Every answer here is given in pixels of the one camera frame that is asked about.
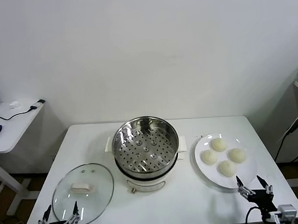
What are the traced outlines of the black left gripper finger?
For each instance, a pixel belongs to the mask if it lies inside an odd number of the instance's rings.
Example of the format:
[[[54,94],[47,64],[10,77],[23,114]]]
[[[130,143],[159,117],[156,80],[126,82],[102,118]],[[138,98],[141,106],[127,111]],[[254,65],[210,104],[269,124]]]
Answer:
[[[40,219],[38,221],[38,224],[48,224],[50,212],[51,212],[51,204],[48,206],[47,210],[44,212],[42,219]]]
[[[77,207],[77,202],[75,202],[73,213],[64,224],[78,224],[79,221],[80,221],[79,210]]]

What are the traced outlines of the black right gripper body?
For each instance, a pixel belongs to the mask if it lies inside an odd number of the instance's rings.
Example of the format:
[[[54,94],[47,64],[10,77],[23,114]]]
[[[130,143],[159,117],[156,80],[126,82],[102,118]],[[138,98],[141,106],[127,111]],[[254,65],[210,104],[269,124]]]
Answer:
[[[277,211],[277,207],[273,204],[274,195],[272,192],[267,193],[266,190],[256,189],[248,196],[248,201],[255,203],[261,213],[267,213],[270,211]]]

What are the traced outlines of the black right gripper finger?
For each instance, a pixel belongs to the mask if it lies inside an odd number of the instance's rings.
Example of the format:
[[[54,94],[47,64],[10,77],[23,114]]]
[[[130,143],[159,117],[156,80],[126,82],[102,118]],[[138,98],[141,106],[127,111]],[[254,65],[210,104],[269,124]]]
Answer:
[[[255,195],[255,192],[247,187],[245,187],[238,176],[236,176],[238,192],[244,198],[247,198],[251,195]]]
[[[267,194],[273,194],[273,186],[272,185],[268,185],[268,183],[258,175],[257,175],[257,179]]]

